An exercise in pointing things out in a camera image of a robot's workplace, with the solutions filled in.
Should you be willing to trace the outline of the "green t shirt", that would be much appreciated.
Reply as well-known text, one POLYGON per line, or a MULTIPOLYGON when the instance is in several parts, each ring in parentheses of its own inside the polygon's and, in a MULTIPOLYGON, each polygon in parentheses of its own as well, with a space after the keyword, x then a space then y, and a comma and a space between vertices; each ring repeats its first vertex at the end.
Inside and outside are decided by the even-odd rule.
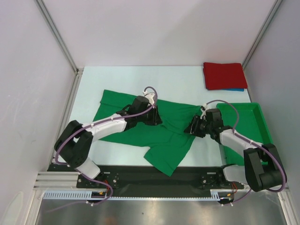
POLYGON ((134 128, 103 138, 103 141, 137 147, 149 147, 144 158, 162 173, 171 176, 189 151, 195 137, 184 133, 200 106, 157 101, 162 124, 147 126, 138 123, 134 128))

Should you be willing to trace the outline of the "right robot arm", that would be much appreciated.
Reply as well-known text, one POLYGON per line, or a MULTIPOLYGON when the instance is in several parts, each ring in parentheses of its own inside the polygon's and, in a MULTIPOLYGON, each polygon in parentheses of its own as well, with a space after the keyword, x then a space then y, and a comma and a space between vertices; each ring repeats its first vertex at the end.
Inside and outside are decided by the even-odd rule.
POLYGON ((221 188, 229 187, 233 180, 240 183, 245 181, 255 192, 280 192, 285 188, 287 176, 276 146, 272 143, 253 141, 233 127, 225 126, 219 109, 207 109, 202 115, 194 115, 184 133, 200 138, 209 135, 218 144, 234 150, 243 157, 243 166, 228 165, 216 176, 216 182, 221 188), (242 177, 233 179, 232 175, 226 172, 228 169, 239 170, 239 173, 243 173, 242 177))

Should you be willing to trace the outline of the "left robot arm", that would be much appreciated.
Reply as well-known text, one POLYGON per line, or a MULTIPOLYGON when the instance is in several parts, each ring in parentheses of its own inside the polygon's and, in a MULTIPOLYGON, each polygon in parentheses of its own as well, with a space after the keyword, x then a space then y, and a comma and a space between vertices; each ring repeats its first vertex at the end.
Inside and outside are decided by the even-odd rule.
POLYGON ((88 157, 91 145, 104 137, 135 128, 138 123, 148 126, 162 124, 154 92, 137 96, 132 104, 125 106, 110 117, 84 125, 76 120, 68 123, 54 145, 56 157, 87 177, 87 182, 97 188, 104 178, 100 168, 88 157))

